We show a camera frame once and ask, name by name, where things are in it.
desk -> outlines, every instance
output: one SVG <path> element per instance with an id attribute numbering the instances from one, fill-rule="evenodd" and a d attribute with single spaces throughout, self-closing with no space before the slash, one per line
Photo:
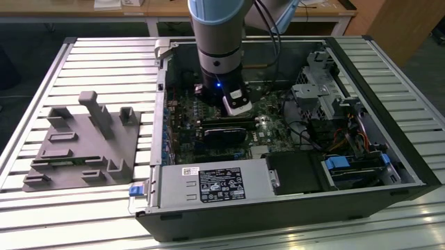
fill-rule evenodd
<path id="1" fill-rule="evenodd" d="M 311 5 L 317 8 L 297 8 L 293 22 L 334 22 L 331 35 L 342 35 L 355 10 L 346 10 L 338 0 L 327 0 L 325 4 Z M 150 36 L 159 36 L 158 22 L 190 22 L 187 0 L 150 0 L 147 26 Z"/>
<path id="2" fill-rule="evenodd" d="M 331 35 L 342 35 L 355 10 L 338 0 L 298 8 L 293 22 L 334 22 Z M 187 0 L 146 0 L 143 6 L 95 11 L 94 0 L 0 0 L 0 23 L 144 22 L 150 36 L 159 36 L 158 22 L 190 22 Z"/>
<path id="3" fill-rule="evenodd" d="M 95 11 L 94 0 L 1 0 L 0 23 L 143 22 L 147 6 Z"/>

black label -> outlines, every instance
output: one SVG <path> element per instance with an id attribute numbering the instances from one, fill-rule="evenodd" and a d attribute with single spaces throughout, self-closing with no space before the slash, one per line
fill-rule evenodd
<path id="1" fill-rule="evenodd" d="M 199 194 L 203 203 L 246 199 L 241 168 L 199 171 Z"/>

circuit board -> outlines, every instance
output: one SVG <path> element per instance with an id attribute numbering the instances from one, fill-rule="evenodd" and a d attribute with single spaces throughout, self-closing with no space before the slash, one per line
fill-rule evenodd
<path id="1" fill-rule="evenodd" d="M 265 88 L 261 83 L 251 84 L 250 87 L 258 91 Z M 282 91 L 271 92 L 253 103 L 253 109 L 249 112 L 235 117 L 222 117 L 221 110 L 204 104 L 191 90 L 184 90 L 183 93 L 174 92 L 168 96 L 167 103 L 171 111 L 176 164 L 258 158 L 259 155 L 253 155 L 251 149 L 262 149 L 262 153 L 297 149 L 279 112 L 282 95 Z M 202 126 L 206 122 L 217 123 L 214 129 L 219 128 L 219 122 L 225 124 L 225 127 L 231 128 L 249 124 L 245 141 L 231 147 L 207 147 L 202 141 L 206 130 Z"/>

aluminum extrusion table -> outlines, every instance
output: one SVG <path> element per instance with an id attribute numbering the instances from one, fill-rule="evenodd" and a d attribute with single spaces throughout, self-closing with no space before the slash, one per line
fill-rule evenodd
<path id="1" fill-rule="evenodd" d="M 110 112 L 143 112 L 134 180 L 148 177 L 158 79 L 155 37 L 88 38 L 63 44 L 0 157 L 1 249 L 428 249 L 445 244 L 445 189 L 401 202 L 365 219 L 179 243 L 159 243 L 128 211 L 128 185 L 35 193 L 21 191 L 44 139 L 49 108 L 87 113 L 78 94 L 94 90 Z M 373 41 L 338 37 L 346 54 L 445 182 L 445 120 Z M 346 89 L 354 95 L 346 78 Z"/>

blue latch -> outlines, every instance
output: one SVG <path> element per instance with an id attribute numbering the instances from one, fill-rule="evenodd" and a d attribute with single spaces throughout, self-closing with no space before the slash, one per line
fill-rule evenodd
<path id="1" fill-rule="evenodd" d="M 390 164 L 390 159 L 386 154 L 382 154 L 382 160 L 384 160 L 385 166 L 388 166 Z"/>
<path id="2" fill-rule="evenodd" d="M 132 186 L 128 191 L 130 197 L 143 196 L 144 195 L 144 186 Z"/>
<path id="3" fill-rule="evenodd" d="M 327 169 L 350 167 L 345 156 L 333 156 L 326 161 Z"/>

